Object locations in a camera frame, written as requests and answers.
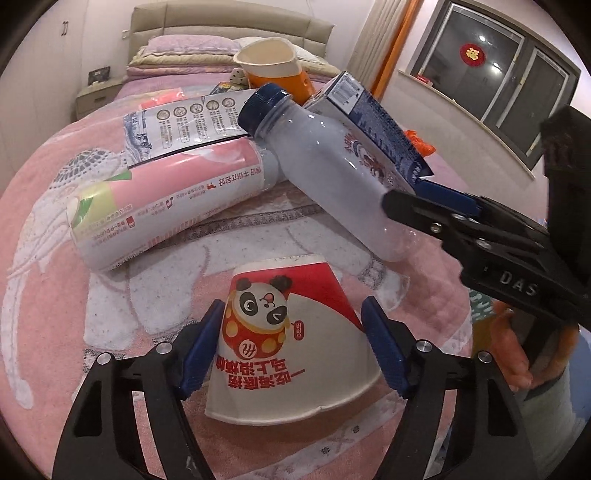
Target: white lettering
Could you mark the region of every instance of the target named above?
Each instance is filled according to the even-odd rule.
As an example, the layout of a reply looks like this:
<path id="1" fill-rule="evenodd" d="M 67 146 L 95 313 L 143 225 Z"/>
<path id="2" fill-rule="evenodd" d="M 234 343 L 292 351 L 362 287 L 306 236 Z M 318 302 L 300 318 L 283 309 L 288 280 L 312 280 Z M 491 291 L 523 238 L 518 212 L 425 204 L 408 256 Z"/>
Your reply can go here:
<path id="1" fill-rule="evenodd" d="M 520 278 L 518 282 L 513 285 L 513 288 L 519 291 L 523 291 L 523 278 Z"/>
<path id="2" fill-rule="evenodd" d="M 525 293 L 527 293 L 530 297 L 533 297 L 538 293 L 538 285 L 532 283 L 529 287 L 527 287 Z"/>
<path id="3" fill-rule="evenodd" d="M 501 277 L 501 283 L 503 285 L 508 285 L 512 278 L 513 278 L 513 275 L 511 275 L 511 272 L 508 272 L 507 270 L 505 270 L 503 272 L 503 276 Z"/>

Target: window sill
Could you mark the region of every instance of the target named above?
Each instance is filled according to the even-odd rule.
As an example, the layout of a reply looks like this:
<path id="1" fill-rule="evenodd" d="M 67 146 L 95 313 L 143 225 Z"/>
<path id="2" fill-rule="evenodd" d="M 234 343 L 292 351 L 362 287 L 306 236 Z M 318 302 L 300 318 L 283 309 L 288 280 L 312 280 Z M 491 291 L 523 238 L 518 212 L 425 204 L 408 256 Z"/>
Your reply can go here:
<path id="1" fill-rule="evenodd" d="M 449 103 L 451 103 L 452 105 L 454 105 L 457 109 L 459 109 L 463 114 L 467 115 L 474 123 L 476 123 L 479 127 L 481 127 L 487 134 L 489 134 L 492 138 L 494 138 L 497 142 L 499 142 L 505 150 L 507 150 L 507 153 L 519 164 L 519 166 L 521 168 L 523 168 L 523 170 L 525 170 L 527 172 L 527 174 L 535 180 L 535 175 L 531 172 L 531 170 L 529 168 L 527 168 L 527 166 L 521 161 L 521 159 L 515 155 L 515 152 L 513 152 L 509 146 L 503 142 L 499 137 L 497 137 L 490 128 L 488 128 L 485 124 L 483 124 L 480 120 L 478 120 L 474 115 L 472 115 L 468 110 L 466 110 L 464 107 L 458 105 L 454 100 L 450 99 L 448 96 L 442 94 L 439 90 L 427 85 L 424 82 L 421 82 L 418 78 L 410 75 L 409 73 L 403 71 L 403 70 L 399 70 L 398 73 L 400 75 L 404 75 L 405 77 L 408 77 L 410 79 L 412 79 L 413 81 L 419 83 L 420 85 L 422 85 L 423 87 L 425 87 L 426 89 L 432 91 L 433 93 L 439 95 L 441 98 L 447 100 Z"/>

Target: gold chinese character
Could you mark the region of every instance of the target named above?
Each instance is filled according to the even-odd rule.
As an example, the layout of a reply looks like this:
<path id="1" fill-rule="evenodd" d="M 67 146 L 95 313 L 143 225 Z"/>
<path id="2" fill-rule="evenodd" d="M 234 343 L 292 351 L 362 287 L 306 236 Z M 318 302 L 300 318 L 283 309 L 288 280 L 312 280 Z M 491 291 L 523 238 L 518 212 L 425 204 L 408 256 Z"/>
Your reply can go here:
<path id="1" fill-rule="evenodd" d="M 480 55 L 480 51 L 474 50 L 472 47 L 466 51 L 466 57 L 471 58 L 474 61 L 478 60 L 478 55 Z"/>

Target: pink pillow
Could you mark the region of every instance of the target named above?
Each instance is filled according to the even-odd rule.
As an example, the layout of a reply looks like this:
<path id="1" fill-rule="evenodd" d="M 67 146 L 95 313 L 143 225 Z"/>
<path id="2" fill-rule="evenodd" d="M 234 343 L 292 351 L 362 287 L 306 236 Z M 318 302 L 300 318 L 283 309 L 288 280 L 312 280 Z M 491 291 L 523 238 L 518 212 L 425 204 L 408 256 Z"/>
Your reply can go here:
<path id="1" fill-rule="evenodd" d="M 240 46 L 233 40 L 215 35 L 162 35 L 152 38 L 140 53 L 142 56 L 234 55 L 238 50 L 240 50 Z"/>

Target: panda ear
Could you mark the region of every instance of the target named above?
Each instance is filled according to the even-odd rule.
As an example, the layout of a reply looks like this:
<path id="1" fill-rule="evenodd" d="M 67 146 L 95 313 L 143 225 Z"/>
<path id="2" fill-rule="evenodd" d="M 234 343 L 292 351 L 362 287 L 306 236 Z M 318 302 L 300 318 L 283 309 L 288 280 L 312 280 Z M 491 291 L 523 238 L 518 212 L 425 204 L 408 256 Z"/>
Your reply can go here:
<path id="1" fill-rule="evenodd" d="M 248 290 L 249 288 L 251 288 L 251 281 L 248 280 L 247 278 L 240 278 L 237 282 L 236 282 L 236 289 L 238 291 L 244 291 L 244 290 Z"/>
<path id="2" fill-rule="evenodd" d="M 276 277 L 273 277 L 269 283 L 272 287 L 275 287 L 281 293 L 285 293 L 287 290 L 290 289 L 293 282 L 289 277 L 286 277 L 285 275 L 277 275 Z"/>

